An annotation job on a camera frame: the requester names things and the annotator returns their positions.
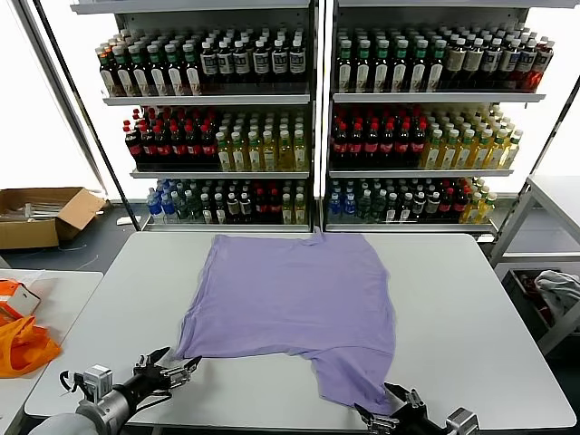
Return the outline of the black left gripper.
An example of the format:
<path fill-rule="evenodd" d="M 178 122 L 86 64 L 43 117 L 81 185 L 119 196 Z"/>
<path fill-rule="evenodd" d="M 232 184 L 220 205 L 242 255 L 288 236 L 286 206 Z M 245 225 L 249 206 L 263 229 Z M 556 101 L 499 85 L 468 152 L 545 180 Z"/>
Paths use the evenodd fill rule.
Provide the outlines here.
<path fill-rule="evenodd" d="M 158 362 L 169 352 L 166 346 L 157 349 L 146 356 L 142 355 L 133 368 L 133 376 L 124 383 L 114 384 L 112 389 L 120 393 L 126 400 L 130 411 L 142 411 L 172 398 L 170 385 L 184 385 L 190 381 L 192 373 L 198 368 L 202 356 L 187 361 L 181 367 L 167 369 Z M 140 404 L 150 396 L 159 400 L 143 405 Z"/>

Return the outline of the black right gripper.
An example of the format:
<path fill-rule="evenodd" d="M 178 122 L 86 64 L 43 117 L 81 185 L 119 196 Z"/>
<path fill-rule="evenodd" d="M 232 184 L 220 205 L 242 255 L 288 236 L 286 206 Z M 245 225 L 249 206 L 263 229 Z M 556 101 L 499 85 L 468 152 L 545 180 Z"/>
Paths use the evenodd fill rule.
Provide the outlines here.
<path fill-rule="evenodd" d="M 402 402 L 402 406 L 390 417 L 380 417 L 355 403 L 370 434 L 444 435 L 448 431 L 431 421 L 427 406 L 415 390 L 406 390 L 399 384 L 386 382 L 385 389 Z"/>

